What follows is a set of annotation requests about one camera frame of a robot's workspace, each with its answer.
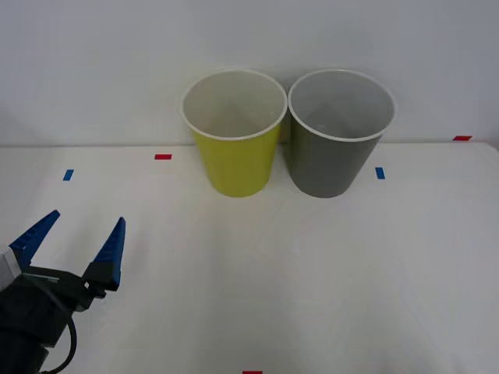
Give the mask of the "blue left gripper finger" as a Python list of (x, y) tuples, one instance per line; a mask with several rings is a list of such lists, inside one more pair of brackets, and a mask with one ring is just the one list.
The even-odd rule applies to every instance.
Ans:
[(53, 210), (9, 245), (21, 270), (25, 270), (31, 264), (41, 243), (59, 217), (60, 213)]
[(82, 281), (92, 292), (116, 291), (121, 280), (122, 254), (126, 236), (126, 221), (118, 219), (108, 239), (86, 268)]

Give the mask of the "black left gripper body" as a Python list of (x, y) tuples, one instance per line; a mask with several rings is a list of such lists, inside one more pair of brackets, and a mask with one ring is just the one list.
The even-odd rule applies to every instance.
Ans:
[(74, 312), (83, 312), (95, 298), (105, 297), (105, 269), (90, 266), (78, 277), (30, 266), (1, 291), (1, 331), (53, 348)]

